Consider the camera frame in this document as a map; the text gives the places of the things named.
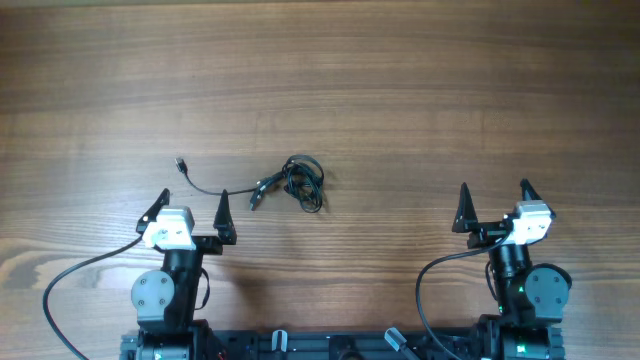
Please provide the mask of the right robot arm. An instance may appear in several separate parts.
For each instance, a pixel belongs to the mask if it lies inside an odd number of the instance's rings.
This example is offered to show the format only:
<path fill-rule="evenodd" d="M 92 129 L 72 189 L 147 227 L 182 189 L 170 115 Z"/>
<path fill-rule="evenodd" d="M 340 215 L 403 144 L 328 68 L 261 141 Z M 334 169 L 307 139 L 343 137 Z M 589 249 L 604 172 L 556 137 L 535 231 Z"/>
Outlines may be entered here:
<path fill-rule="evenodd" d="M 497 315 L 483 315 L 472 327 L 466 359 L 562 360 L 566 357 L 561 330 L 563 308 L 572 278 L 553 264 L 532 263 L 529 247 L 547 237 L 555 212 L 526 179 L 522 199 L 499 221 L 481 222 L 468 186 L 461 185 L 452 225 L 467 233 L 470 250 L 489 255 Z"/>

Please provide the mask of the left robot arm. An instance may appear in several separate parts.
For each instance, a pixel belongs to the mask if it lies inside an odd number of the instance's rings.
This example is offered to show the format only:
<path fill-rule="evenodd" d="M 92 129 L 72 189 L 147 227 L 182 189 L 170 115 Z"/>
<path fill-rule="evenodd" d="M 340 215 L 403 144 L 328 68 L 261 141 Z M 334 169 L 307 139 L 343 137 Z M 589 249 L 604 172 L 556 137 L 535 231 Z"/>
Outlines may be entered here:
<path fill-rule="evenodd" d="M 136 232 L 144 245 L 164 255 L 160 269 L 140 275 L 131 289 L 139 330 L 122 337 L 121 359 L 196 360 L 226 359 L 228 351 L 206 320 L 194 313 L 199 282 L 209 275 L 203 268 L 206 255 L 220 255 L 225 245 L 237 241 L 224 191 L 215 214 L 215 235 L 195 235 L 191 209 L 172 206 L 170 191 L 164 189 L 141 216 Z"/>

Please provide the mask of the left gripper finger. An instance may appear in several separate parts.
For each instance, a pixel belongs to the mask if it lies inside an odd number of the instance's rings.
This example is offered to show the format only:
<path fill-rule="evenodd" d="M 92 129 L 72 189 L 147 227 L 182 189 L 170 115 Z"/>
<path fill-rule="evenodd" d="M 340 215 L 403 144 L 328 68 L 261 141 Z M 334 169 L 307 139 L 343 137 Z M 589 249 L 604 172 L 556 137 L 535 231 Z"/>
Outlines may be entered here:
<path fill-rule="evenodd" d="M 160 193 L 155 202 L 149 207 L 149 209 L 139 218 L 136 224 L 136 232 L 138 234 L 143 234 L 147 227 L 156 221 L 157 215 L 160 210 L 168 205 L 170 202 L 170 190 L 168 188 L 164 188 Z"/>
<path fill-rule="evenodd" d="M 213 227 L 217 231 L 217 236 L 222 244 L 236 244 L 237 232 L 231 216 L 229 193 L 227 190 L 224 190 L 220 195 L 220 201 L 216 211 Z"/>

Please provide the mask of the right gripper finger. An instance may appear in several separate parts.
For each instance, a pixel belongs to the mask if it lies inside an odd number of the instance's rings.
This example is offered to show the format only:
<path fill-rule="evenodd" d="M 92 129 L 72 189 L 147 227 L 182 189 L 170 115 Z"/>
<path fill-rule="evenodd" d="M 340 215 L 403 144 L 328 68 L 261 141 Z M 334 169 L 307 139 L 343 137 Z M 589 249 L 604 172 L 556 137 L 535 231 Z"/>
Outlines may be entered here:
<path fill-rule="evenodd" d="M 528 179 L 523 178 L 520 181 L 521 195 L 523 201 L 538 201 L 541 200 L 540 195 L 535 191 Z"/>
<path fill-rule="evenodd" d="M 469 191 L 468 185 L 463 182 L 460 188 L 459 204 L 452 224 L 454 233 L 474 232 L 479 228 L 478 217 Z"/>

